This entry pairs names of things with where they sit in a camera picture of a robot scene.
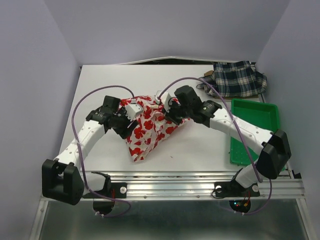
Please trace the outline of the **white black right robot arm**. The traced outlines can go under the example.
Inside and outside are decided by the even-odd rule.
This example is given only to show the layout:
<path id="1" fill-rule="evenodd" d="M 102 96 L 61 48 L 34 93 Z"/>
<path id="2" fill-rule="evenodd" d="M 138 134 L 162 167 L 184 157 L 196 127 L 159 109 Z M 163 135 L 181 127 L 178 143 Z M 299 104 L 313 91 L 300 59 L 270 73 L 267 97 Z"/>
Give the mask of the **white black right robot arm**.
<path id="1" fill-rule="evenodd" d="M 167 120 L 180 125 L 190 118 L 195 123 L 220 131 L 242 142 L 253 150 L 258 158 L 250 165 L 236 172 L 230 181 L 215 182 L 212 196 L 217 199 L 243 197 L 247 192 L 259 196 L 253 187 L 263 178 L 275 180 L 288 160 L 291 149 L 285 131 L 275 132 L 255 126 L 237 116 L 229 109 L 212 100 L 202 101 L 195 90 L 188 85 L 178 88 L 174 101 L 168 92 L 156 97 L 163 104 L 163 113 Z"/>

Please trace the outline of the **aluminium frame rail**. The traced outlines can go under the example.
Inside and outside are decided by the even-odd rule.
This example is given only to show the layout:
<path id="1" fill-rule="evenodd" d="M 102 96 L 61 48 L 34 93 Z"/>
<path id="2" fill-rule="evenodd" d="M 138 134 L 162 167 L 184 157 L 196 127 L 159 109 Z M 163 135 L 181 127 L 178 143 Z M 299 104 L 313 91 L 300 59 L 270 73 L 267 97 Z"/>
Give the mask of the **aluminium frame rail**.
<path id="1" fill-rule="evenodd" d="M 100 172 L 110 176 L 111 182 L 127 183 L 126 198 L 134 201 L 209 201 L 209 200 L 239 200 L 243 197 L 226 197 L 217 199 L 212 196 L 215 182 L 229 182 L 236 174 L 235 171 L 86 171 L 87 174 Z M 303 199 L 305 188 L 303 181 L 293 178 L 287 170 L 279 177 L 269 181 L 264 179 L 257 183 L 260 196 L 251 197 L 252 200 L 270 198 Z M 101 198 L 89 193 L 82 199 Z"/>

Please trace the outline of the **white red floral skirt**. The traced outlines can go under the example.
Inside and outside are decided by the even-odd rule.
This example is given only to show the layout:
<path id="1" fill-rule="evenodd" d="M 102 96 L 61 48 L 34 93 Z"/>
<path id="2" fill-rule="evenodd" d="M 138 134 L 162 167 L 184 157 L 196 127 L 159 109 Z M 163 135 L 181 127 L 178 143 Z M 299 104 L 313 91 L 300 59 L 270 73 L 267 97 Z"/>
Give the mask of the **white red floral skirt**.
<path id="1" fill-rule="evenodd" d="M 125 107 L 137 103 L 142 106 L 143 112 L 137 117 L 138 125 L 131 135 L 125 139 L 133 162 L 145 160 L 147 155 L 161 142 L 172 135 L 176 129 L 190 120 L 183 119 L 180 125 L 166 120 L 162 112 L 163 106 L 156 104 L 155 98 L 151 96 L 136 96 L 134 98 L 122 99 L 120 105 Z"/>

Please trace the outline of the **brown pleated skirt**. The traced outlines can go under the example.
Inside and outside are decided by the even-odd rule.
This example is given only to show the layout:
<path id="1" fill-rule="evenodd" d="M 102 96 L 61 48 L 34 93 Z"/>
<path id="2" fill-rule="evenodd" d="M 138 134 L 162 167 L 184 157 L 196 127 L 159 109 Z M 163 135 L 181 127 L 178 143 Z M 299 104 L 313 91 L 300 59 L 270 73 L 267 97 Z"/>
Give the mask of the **brown pleated skirt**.
<path id="1" fill-rule="evenodd" d="M 214 74 L 213 70 L 209 70 L 203 74 L 204 77 L 212 76 Z"/>

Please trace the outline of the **navy plaid skirt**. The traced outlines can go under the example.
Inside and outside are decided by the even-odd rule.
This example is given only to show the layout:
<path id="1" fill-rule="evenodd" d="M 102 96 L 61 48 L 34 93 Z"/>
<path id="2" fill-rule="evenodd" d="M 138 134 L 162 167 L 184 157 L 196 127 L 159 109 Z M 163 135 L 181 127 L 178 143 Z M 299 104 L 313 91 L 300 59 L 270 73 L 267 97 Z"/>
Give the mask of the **navy plaid skirt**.
<path id="1" fill-rule="evenodd" d="M 249 98 L 263 94 L 267 90 L 267 77 L 256 70 L 250 61 L 215 62 L 213 75 L 202 77 L 207 82 L 196 88 L 207 95 L 223 98 Z"/>

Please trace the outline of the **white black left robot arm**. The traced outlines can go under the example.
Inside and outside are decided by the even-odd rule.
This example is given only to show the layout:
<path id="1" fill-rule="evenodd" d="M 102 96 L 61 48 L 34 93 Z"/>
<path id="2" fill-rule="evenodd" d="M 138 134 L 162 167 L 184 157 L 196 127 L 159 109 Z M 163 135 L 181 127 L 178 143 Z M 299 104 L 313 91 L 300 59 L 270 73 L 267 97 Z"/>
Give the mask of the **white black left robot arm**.
<path id="1" fill-rule="evenodd" d="M 107 131 L 114 130 L 122 139 L 129 137 L 142 112 L 135 101 L 121 106 L 119 98 L 105 96 L 103 104 L 87 115 L 80 131 L 73 132 L 74 139 L 65 150 L 42 164 L 42 195 L 70 205 L 87 194 L 111 198 L 111 177 L 97 171 L 86 173 L 84 160 Z"/>

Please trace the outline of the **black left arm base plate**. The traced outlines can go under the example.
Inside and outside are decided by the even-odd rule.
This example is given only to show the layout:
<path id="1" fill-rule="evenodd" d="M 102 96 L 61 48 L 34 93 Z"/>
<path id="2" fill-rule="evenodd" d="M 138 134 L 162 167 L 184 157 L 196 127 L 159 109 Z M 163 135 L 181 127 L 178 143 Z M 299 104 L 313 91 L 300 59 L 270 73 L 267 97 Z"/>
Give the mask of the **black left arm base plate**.
<path id="1" fill-rule="evenodd" d="M 109 188 L 95 191 L 102 196 L 113 199 L 126 199 L 127 198 L 127 183 L 126 182 L 111 182 Z"/>

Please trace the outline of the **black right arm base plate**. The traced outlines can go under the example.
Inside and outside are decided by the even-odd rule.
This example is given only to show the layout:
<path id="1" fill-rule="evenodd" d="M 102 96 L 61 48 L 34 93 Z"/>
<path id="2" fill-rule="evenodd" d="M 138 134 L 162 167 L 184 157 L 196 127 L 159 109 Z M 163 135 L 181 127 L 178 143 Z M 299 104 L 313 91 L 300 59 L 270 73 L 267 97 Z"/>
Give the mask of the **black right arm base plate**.
<path id="1" fill-rule="evenodd" d="M 216 199 L 259 197 L 259 188 L 254 190 L 253 187 L 258 187 L 258 185 L 254 183 L 244 188 L 236 181 L 216 181 L 211 195 Z"/>

